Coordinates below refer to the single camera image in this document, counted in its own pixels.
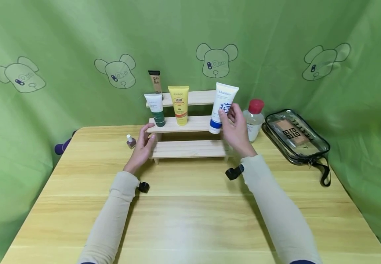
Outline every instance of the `yellow tube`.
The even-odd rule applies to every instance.
[[[174,114],[178,125],[188,123],[188,93],[189,86],[168,86],[173,101]]]

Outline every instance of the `liquid bottle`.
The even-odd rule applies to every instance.
[[[264,116],[261,111],[264,107],[264,102],[260,99],[252,99],[249,102],[249,108],[243,111],[243,116],[246,119],[248,126],[249,142],[254,142],[260,131],[261,125],[264,122]]]

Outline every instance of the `beige long sleeve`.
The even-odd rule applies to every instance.
[[[113,264],[119,248],[129,206],[139,180],[128,172],[117,173],[109,197],[88,237],[78,264]]]
[[[257,201],[283,264],[305,260],[322,264],[311,229],[299,208],[274,179],[261,155],[241,160],[243,178]]]

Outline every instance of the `green tube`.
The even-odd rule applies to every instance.
[[[148,102],[149,109],[151,109],[152,116],[154,117],[155,124],[162,127],[166,124],[166,119],[163,113],[163,96],[160,93],[152,93],[144,95]]]

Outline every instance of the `green backdrop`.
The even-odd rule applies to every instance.
[[[241,88],[242,107],[296,110],[329,140],[381,241],[381,0],[2,0],[0,260],[55,144],[80,127],[148,120],[147,70],[162,72],[165,92],[219,81]]]

